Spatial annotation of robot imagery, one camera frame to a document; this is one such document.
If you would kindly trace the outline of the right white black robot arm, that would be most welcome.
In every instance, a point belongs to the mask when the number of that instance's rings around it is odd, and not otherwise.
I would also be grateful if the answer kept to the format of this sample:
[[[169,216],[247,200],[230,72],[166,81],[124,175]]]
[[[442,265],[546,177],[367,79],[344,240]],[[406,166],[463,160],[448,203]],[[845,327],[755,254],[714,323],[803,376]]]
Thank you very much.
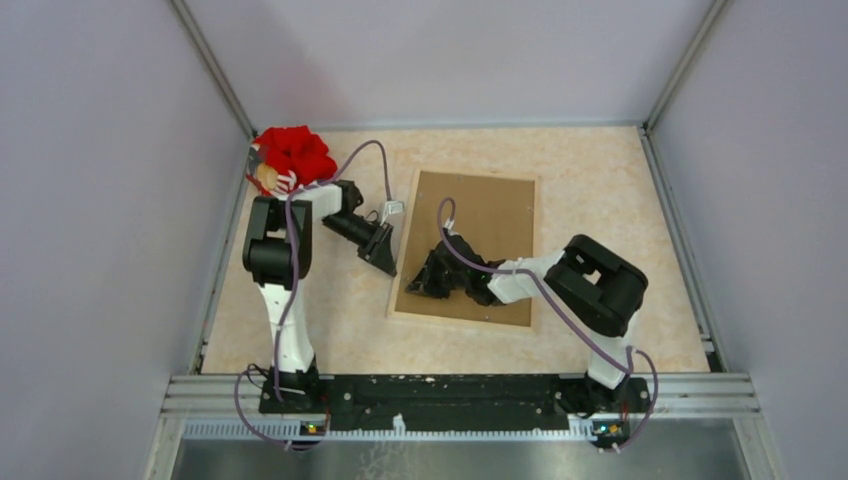
[[[576,235],[554,253],[514,260],[486,261],[456,232],[442,239],[405,290],[447,299],[464,292],[484,307],[505,306],[541,297],[579,336],[591,355],[585,386],[574,399],[563,397],[569,412],[588,418],[596,412],[627,408],[627,382],[640,350],[630,340],[648,287],[646,275],[586,235]]]

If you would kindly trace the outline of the wooden picture frame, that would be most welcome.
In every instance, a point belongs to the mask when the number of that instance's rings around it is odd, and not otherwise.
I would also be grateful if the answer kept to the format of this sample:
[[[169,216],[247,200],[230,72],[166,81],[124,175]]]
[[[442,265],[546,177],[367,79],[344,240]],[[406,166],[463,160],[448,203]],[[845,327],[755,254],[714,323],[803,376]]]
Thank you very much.
[[[500,301],[493,270],[535,256],[535,175],[418,169],[387,315],[422,324],[531,332],[537,305]]]

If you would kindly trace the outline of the brown frame backing board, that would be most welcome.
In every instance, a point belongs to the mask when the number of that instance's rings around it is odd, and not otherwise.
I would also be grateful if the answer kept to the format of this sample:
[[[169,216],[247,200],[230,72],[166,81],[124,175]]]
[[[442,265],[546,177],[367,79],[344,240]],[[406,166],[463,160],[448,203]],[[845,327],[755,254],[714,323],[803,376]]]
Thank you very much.
[[[419,168],[411,185],[387,316],[426,325],[531,332],[536,326],[537,302],[520,300],[506,306],[484,307],[462,290],[447,299],[430,299],[405,291],[440,241],[439,229],[450,209],[438,216],[446,197],[456,202],[453,230],[486,261],[514,260],[539,254],[537,210],[539,177],[497,171],[450,171]]]

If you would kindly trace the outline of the aluminium front rail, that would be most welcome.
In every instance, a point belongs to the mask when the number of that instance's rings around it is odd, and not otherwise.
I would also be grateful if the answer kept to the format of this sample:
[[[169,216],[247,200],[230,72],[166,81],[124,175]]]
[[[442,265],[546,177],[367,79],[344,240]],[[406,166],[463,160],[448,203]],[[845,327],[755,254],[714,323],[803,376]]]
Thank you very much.
[[[146,475],[171,476],[182,440],[557,441],[614,448],[659,420],[727,420],[751,479],[782,469],[750,378],[635,374],[613,390],[577,374],[321,375],[277,393],[258,374],[173,377]]]

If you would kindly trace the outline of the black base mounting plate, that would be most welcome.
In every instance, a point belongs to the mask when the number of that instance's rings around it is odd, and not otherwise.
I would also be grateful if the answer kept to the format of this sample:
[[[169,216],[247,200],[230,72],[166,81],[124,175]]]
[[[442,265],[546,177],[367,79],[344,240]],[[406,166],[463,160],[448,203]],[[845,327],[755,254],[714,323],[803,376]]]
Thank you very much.
[[[320,376],[324,402],[309,411],[278,408],[262,414],[316,414],[333,431],[393,428],[401,419],[412,432],[520,432],[566,430],[573,416],[561,399],[574,399],[585,376],[556,374],[335,375]],[[610,407],[592,415],[644,413],[651,401],[646,380],[630,377],[622,390],[625,411]]]

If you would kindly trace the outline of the red cloth toy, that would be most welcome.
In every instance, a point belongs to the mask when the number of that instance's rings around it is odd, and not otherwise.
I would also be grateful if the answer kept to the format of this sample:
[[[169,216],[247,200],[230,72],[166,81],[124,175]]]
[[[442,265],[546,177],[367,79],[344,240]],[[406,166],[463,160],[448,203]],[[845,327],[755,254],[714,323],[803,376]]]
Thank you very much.
[[[245,176],[261,195],[281,197],[328,180],[337,169],[329,147],[308,126],[271,127],[252,141]]]

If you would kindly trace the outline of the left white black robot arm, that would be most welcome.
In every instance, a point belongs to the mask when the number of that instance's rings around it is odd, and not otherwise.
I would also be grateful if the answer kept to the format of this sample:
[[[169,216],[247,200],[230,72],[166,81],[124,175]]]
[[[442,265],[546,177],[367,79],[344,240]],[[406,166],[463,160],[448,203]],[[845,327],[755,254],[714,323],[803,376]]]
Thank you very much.
[[[308,413],[324,402],[315,350],[307,332],[300,286],[312,263],[313,225],[320,222],[356,247],[358,258],[397,275],[394,227],[356,213],[364,198],[354,182],[308,185],[283,198],[254,199],[242,263],[265,303],[272,339],[271,367],[263,385],[263,412]]]

